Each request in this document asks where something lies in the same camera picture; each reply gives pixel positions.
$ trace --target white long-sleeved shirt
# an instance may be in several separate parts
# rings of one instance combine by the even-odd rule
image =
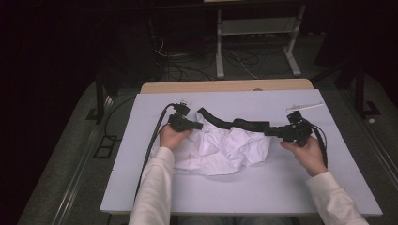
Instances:
[[[146,165],[130,215],[130,225],[169,224],[174,163],[172,151],[161,147]],[[368,224],[331,172],[311,178],[307,185],[326,225]]]

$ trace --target crumpled white fabric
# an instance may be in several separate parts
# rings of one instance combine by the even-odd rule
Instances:
[[[234,173],[241,166],[251,166],[266,159],[270,137],[238,127],[221,129],[208,122],[199,112],[197,122],[202,130],[194,130],[174,150],[175,172],[178,170],[220,175]]]

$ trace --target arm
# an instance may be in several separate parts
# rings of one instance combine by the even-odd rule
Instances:
[[[310,137],[303,147],[290,142],[281,142],[281,146],[290,150],[300,165],[313,177],[307,181],[307,186],[326,225],[368,224],[358,212],[354,201],[339,186],[331,172],[328,172],[317,139]]]
[[[169,224],[175,163],[172,150],[190,134],[191,130],[178,133],[169,125],[161,130],[161,147],[144,168],[129,224]]]

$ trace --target sleeve cuff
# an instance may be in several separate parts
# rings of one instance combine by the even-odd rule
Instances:
[[[160,147],[155,158],[160,158],[173,164],[175,163],[173,152],[167,147]]]
[[[317,196],[320,193],[328,192],[340,187],[331,172],[322,172],[319,175],[314,176],[307,181],[307,186],[313,196]]]

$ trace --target floor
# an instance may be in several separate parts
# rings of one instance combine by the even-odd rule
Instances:
[[[199,54],[168,52],[159,56],[164,75],[160,82],[215,80],[214,37],[208,37],[206,49]],[[311,79],[326,67],[314,65],[323,36],[300,36],[293,51],[302,78]],[[284,58],[285,36],[244,36],[227,38],[223,45],[225,80],[294,79]],[[158,52],[165,54],[164,49]],[[370,224],[394,224],[398,220],[398,110],[380,84],[370,76],[365,79],[365,100],[372,101],[380,115],[362,119],[353,107],[353,88],[340,90],[334,81],[339,72],[314,84],[321,91],[344,140],[356,160],[383,216],[368,217]],[[134,95],[139,89],[120,89],[108,98],[101,123],[86,120],[96,108],[95,84],[87,87],[64,130],[54,153],[40,178],[19,224],[126,224],[129,216],[102,213],[101,199],[120,142],[115,142],[108,158],[94,153],[105,134],[121,138],[130,115]],[[318,216],[300,217],[302,225],[321,224]]]

